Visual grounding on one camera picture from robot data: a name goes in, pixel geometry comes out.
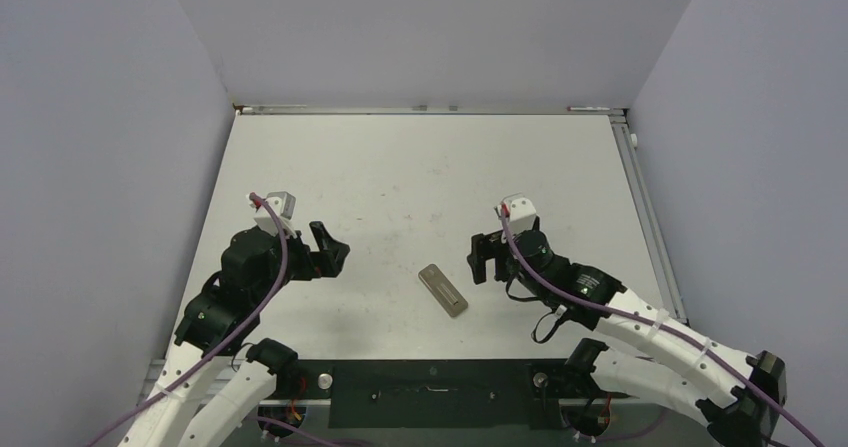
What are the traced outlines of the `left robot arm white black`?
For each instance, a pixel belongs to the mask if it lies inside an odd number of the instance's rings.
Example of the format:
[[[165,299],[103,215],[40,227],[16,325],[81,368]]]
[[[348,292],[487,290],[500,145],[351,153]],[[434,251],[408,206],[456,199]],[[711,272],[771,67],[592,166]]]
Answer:
[[[135,414],[124,446],[219,446],[269,396],[302,393],[298,355],[262,339],[256,310],[290,281],[335,278],[350,253],[320,221],[309,225],[317,247],[274,228],[237,233],[221,268],[190,300],[159,379]]]

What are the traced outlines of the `aluminium frame rail back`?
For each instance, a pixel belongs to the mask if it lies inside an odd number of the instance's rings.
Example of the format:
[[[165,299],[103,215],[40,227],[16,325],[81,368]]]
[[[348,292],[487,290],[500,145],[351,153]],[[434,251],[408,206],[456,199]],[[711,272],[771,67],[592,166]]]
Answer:
[[[624,108],[532,106],[327,107],[309,105],[235,105],[240,115],[605,115],[625,117]]]

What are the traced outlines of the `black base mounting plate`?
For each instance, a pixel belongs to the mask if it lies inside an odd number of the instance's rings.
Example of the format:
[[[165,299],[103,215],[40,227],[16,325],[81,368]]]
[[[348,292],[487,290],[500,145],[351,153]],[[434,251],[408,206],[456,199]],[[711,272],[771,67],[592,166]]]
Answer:
[[[304,360],[259,411],[328,414],[330,428],[560,429],[608,394],[563,359]]]

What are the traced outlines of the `aluminium frame rail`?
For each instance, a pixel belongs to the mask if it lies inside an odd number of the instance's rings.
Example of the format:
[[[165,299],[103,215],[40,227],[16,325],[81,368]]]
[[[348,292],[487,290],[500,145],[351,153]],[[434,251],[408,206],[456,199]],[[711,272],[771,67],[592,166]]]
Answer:
[[[624,115],[609,117],[625,176],[633,197],[649,257],[666,309],[675,318],[689,324],[661,227],[653,208],[637,156],[637,138],[630,130]]]
[[[532,106],[327,107],[309,105],[235,105],[240,115],[605,115],[625,117],[624,108]]]

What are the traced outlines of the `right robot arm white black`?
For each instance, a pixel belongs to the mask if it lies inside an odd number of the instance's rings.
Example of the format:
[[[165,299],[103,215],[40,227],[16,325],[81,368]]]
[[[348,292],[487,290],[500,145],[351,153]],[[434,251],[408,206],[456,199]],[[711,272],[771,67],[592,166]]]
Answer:
[[[574,322],[637,350],[631,356],[583,339],[565,381],[579,395],[622,393],[704,426],[721,446],[766,446],[785,416],[786,365],[775,354],[747,353],[697,333],[602,270],[556,254],[536,226],[475,234],[467,263],[476,284],[519,283],[544,304],[554,325]]]

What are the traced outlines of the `aluminium frame rail right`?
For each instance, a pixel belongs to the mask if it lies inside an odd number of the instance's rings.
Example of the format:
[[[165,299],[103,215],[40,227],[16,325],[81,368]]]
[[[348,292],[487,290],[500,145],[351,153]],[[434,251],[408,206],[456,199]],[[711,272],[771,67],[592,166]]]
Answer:
[[[609,117],[625,176],[633,197],[649,257],[666,309],[675,318],[689,324],[661,227],[653,208],[637,156],[637,138],[630,130],[624,115]]]

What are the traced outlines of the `beige remote control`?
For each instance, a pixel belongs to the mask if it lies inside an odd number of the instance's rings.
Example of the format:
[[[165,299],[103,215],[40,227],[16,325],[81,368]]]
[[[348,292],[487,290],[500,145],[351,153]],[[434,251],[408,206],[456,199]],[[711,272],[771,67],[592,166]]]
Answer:
[[[468,309],[468,301],[437,265],[429,264],[421,269],[418,278],[451,318]]]

